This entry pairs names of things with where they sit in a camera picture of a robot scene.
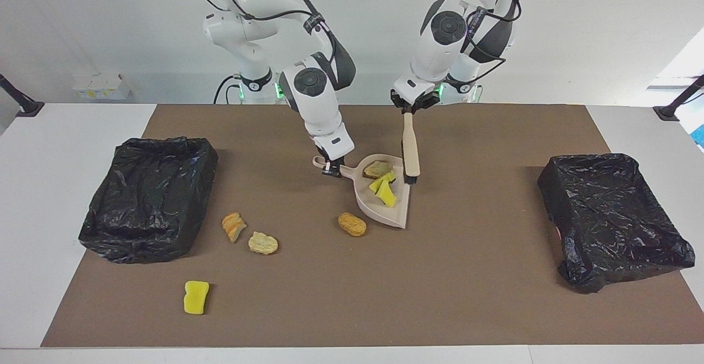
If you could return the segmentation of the beige handled black bristle brush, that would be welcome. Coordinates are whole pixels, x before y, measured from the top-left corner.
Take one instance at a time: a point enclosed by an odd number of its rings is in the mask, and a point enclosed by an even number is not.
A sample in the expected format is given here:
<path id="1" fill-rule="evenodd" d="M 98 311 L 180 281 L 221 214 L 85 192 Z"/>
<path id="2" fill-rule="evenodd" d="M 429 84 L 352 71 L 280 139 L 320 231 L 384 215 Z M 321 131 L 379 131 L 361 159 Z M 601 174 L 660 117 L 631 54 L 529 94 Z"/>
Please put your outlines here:
<path id="1" fill-rule="evenodd" d="M 406 184 L 413 185 L 421 174 L 417 139 L 413 124 L 413 114 L 403 113 L 403 173 Z"/>

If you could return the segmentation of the pale striped bread roll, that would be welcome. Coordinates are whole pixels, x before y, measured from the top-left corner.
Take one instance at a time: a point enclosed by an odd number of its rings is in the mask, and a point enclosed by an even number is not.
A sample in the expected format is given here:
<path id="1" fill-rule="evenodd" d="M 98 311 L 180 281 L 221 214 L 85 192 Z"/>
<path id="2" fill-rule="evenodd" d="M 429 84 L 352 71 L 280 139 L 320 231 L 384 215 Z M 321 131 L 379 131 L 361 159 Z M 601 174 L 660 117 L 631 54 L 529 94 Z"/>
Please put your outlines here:
<path id="1" fill-rule="evenodd" d="M 375 180 L 392 171 L 394 171 L 394 167 L 391 164 L 384 161 L 373 161 L 363 168 L 362 176 L 363 178 Z"/>

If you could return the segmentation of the small yellow green sponge piece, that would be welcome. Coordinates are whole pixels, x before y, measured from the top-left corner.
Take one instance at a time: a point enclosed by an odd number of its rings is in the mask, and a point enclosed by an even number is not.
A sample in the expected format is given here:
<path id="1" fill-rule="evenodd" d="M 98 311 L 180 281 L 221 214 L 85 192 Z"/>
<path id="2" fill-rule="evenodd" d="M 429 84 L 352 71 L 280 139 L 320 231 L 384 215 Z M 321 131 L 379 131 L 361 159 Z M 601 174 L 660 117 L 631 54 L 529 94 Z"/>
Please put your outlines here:
<path id="1" fill-rule="evenodd" d="M 395 176 L 394 171 L 390 171 L 389 173 L 380 176 L 380 178 L 375 179 L 369 187 L 376 194 L 384 183 L 390 185 L 395 182 L 396 178 L 397 177 Z"/>

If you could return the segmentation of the brown bread loaf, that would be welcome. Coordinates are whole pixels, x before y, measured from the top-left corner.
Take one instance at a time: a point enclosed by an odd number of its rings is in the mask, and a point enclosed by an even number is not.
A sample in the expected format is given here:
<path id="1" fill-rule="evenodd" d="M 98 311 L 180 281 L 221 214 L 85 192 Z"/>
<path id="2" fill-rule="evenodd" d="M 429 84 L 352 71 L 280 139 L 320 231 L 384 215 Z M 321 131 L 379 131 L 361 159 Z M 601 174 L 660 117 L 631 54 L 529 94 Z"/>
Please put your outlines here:
<path id="1" fill-rule="evenodd" d="M 339 226 L 350 236 L 360 237 L 367 232 L 367 224 L 354 214 L 342 213 L 337 219 Z"/>

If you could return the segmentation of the notched yellow sponge piece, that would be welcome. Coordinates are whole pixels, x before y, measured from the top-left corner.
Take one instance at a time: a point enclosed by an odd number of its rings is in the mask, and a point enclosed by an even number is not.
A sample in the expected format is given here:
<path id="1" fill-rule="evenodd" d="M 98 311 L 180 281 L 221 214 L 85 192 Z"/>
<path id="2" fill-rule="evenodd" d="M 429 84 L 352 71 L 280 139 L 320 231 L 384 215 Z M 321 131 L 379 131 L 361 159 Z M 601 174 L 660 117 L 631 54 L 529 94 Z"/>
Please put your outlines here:
<path id="1" fill-rule="evenodd" d="M 397 203 L 397 197 L 394 195 L 394 192 L 392 191 L 388 180 L 385 180 L 385 179 L 379 180 L 378 189 L 377 189 L 375 195 L 388 208 L 393 208 L 395 206 L 395 204 Z"/>

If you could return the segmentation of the beige plastic dustpan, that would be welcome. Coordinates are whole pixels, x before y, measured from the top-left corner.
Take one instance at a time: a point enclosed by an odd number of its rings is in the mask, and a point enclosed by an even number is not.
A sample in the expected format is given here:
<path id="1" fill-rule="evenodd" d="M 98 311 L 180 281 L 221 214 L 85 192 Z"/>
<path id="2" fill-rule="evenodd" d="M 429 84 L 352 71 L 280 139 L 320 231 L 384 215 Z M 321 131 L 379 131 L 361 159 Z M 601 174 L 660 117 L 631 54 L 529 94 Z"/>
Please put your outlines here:
<path id="1" fill-rule="evenodd" d="M 393 207 L 385 206 L 382 200 L 372 192 L 369 185 L 372 179 L 363 177 L 363 169 L 375 161 L 389 163 L 394 168 L 397 180 L 390 184 L 390 190 L 397 197 Z M 410 184 L 403 179 L 403 160 L 396 156 L 386 154 L 372 154 L 366 156 L 355 168 L 340 166 L 343 177 L 352 181 L 357 205 L 369 218 L 377 222 L 404 229 L 406 227 L 408 206 L 410 201 Z"/>

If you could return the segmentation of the pale pastry piece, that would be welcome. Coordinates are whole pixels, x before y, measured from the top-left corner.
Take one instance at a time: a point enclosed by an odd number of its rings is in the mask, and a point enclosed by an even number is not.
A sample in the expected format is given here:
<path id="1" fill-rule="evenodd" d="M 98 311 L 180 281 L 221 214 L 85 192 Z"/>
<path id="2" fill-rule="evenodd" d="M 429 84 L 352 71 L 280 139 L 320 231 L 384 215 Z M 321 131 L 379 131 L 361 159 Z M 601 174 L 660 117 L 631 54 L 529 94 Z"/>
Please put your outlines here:
<path id="1" fill-rule="evenodd" d="M 252 237 L 248 241 L 248 247 L 253 253 L 270 255 L 279 249 L 279 243 L 274 236 L 267 235 L 263 232 L 254 231 Z"/>

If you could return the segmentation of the orange striped croissant piece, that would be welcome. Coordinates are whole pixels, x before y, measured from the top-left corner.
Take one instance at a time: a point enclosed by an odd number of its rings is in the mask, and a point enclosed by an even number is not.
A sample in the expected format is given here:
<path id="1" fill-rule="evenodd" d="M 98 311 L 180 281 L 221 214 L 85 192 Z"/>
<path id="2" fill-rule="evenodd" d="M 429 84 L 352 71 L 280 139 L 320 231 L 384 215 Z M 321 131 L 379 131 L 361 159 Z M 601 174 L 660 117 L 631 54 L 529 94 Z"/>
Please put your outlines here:
<path id="1" fill-rule="evenodd" d="M 248 226 L 241 217 L 240 213 L 234 212 L 227 214 L 221 221 L 222 229 L 227 234 L 229 241 L 235 243 L 239 238 L 240 233 Z"/>

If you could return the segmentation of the plain yellow sponge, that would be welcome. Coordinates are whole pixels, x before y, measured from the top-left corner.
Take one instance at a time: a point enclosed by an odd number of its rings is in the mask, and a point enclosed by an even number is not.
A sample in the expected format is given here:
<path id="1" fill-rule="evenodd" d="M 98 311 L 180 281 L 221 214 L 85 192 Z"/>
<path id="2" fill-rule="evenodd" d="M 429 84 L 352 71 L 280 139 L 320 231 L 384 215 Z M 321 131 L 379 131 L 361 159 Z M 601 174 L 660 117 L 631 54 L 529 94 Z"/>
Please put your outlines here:
<path id="1" fill-rule="evenodd" d="M 201 316 L 205 312 L 206 299 L 210 290 L 209 282 L 188 280 L 184 283 L 184 312 Z"/>

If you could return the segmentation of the black bag lined trash bin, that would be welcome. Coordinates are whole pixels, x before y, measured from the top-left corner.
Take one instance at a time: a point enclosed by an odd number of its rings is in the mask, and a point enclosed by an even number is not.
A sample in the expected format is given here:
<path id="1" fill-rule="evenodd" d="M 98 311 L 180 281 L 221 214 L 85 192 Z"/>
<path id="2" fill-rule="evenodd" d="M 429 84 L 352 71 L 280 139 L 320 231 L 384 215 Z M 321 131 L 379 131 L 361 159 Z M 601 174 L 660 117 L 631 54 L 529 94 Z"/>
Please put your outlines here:
<path id="1" fill-rule="evenodd" d="M 111 263 L 165 263 L 191 250 L 218 165 L 204 138 L 132 138 L 116 147 L 78 241 Z"/>
<path id="2" fill-rule="evenodd" d="M 659 204 L 635 158 L 554 156 L 537 184 L 560 236 L 558 272 L 579 293 L 696 264 L 693 246 Z"/>

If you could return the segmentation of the brown table mat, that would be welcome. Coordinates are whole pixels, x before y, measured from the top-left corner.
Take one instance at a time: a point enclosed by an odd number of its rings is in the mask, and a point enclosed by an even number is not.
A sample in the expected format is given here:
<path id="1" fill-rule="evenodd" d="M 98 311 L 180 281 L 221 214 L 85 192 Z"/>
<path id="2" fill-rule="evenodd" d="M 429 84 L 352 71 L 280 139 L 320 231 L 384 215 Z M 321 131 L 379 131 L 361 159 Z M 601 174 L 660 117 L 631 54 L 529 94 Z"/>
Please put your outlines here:
<path id="1" fill-rule="evenodd" d="M 415 118 L 422 174 L 406 229 L 367 220 L 322 176 L 287 106 L 160 105 L 144 136 L 203 137 L 219 161 L 191 251 L 114 264 L 87 252 L 44 347 L 699 344 L 704 312 L 679 272 L 579 294 L 557 272 L 537 179 L 552 156 L 608 152 L 583 106 L 435 106 Z M 248 225 L 235 243 L 221 221 Z M 253 253 L 253 232 L 279 249 Z M 184 284 L 209 282 L 205 312 Z"/>

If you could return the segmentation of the black clamp stand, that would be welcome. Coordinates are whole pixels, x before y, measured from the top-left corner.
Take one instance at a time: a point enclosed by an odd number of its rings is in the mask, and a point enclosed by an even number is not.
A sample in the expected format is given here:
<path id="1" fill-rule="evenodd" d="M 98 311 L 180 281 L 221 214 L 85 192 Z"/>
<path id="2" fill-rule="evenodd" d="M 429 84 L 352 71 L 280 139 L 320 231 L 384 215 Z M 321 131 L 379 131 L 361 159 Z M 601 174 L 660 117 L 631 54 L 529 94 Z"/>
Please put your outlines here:
<path id="1" fill-rule="evenodd" d="M 18 118 L 32 118 L 36 116 L 45 102 L 35 101 L 33 98 L 17 89 L 8 81 L 3 74 L 0 74 L 0 88 L 5 91 L 20 107 L 20 111 L 16 113 Z"/>
<path id="2" fill-rule="evenodd" d="M 679 107 L 691 103 L 704 96 L 704 74 L 698 76 L 692 84 L 685 88 L 676 98 L 666 106 L 653 106 L 656 116 L 662 121 L 678 122 L 676 111 Z"/>

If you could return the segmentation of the white wall box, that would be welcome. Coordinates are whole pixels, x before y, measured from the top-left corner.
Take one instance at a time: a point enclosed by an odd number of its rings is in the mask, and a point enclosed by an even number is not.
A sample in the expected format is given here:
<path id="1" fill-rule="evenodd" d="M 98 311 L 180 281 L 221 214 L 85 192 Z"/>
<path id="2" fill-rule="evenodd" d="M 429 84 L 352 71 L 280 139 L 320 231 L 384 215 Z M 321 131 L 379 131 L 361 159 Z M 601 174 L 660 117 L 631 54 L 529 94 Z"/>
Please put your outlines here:
<path id="1" fill-rule="evenodd" d="M 75 76 L 73 91 L 82 100 L 125 101 L 131 88 L 120 73 Z"/>

